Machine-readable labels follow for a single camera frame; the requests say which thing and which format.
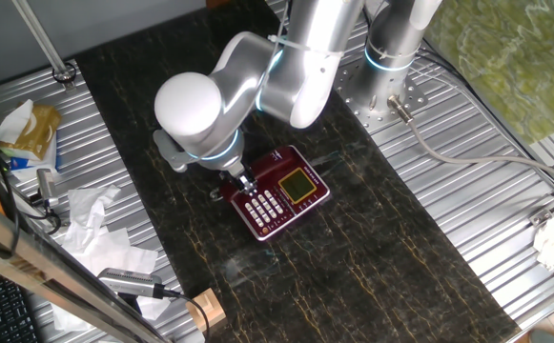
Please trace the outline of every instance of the red calculator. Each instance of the red calculator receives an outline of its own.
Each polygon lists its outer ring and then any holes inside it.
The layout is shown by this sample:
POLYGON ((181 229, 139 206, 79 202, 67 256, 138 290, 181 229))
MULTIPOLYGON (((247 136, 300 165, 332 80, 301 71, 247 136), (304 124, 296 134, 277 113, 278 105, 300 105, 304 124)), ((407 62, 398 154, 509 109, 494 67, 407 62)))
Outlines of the red calculator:
POLYGON ((257 240, 293 223, 330 194, 323 180, 293 146, 281 147, 250 166, 257 192, 247 195, 232 184, 220 191, 257 240))

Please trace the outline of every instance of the green mat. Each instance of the green mat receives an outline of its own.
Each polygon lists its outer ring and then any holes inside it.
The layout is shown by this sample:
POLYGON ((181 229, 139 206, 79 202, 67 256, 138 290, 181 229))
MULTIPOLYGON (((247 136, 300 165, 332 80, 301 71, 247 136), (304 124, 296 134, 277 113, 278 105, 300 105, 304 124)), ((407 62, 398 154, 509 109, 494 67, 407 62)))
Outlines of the green mat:
POLYGON ((554 133, 554 0, 444 0, 426 37, 527 143, 554 133))

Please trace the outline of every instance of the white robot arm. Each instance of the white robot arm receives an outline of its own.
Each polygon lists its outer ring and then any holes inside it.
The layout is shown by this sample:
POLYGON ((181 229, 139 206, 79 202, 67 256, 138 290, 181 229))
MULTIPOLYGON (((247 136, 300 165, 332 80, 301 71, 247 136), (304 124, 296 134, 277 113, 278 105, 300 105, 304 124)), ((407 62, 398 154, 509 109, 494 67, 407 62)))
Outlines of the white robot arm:
MULTIPOLYGON (((394 0, 380 12, 366 44, 367 71, 354 80, 356 99, 386 108, 386 99, 399 95, 440 2, 394 0), (386 79, 398 82, 385 87, 386 79)), ((273 36, 271 42, 242 32, 211 74, 184 72, 167 80, 154 105, 163 128, 154 141, 162 156, 177 172, 193 162, 228 172, 242 192, 253 193, 254 178, 240 162, 244 138, 239 126, 254 109, 297 129, 310 126, 327 102, 362 6, 363 0, 296 0, 286 39, 273 36)))

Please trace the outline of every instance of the dark marble surface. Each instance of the dark marble surface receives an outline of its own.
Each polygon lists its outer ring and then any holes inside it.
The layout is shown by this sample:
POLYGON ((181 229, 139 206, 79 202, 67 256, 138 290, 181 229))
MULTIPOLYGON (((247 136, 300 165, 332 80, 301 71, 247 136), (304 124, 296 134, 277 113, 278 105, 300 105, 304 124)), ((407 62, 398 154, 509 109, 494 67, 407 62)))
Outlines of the dark marble surface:
POLYGON ((160 158, 160 85, 210 72, 242 30, 276 29, 263 1, 239 0, 76 56, 183 289, 213 288, 226 311, 214 341, 499 342, 516 332, 335 94, 307 130, 257 113, 243 125, 248 158, 293 144, 333 195, 268 243, 209 200, 216 172, 179 174, 160 158))

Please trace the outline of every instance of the metal plate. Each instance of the metal plate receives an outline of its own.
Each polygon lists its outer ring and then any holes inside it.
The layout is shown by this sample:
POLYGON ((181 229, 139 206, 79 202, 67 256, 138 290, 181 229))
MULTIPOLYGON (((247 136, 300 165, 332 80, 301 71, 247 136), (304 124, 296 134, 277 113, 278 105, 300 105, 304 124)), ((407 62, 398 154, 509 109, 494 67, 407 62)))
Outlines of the metal plate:
MULTIPOLYGON (((334 89, 340 94, 345 94, 347 91, 348 82, 351 77, 359 68, 361 60, 355 61, 349 65, 340 66, 336 79, 334 80, 334 89)), ((402 103, 411 112, 418 111, 426 106, 427 97, 420 91, 417 84, 412 80, 410 76, 407 76, 405 81, 405 94, 402 98, 402 103)), ((400 117, 396 115, 395 111, 389 111, 380 113, 376 110, 370 111, 369 107, 359 106, 359 104, 350 101, 349 98, 344 97, 344 102, 349 106, 354 115, 358 117, 363 127, 372 134, 395 121, 399 121, 400 117)))

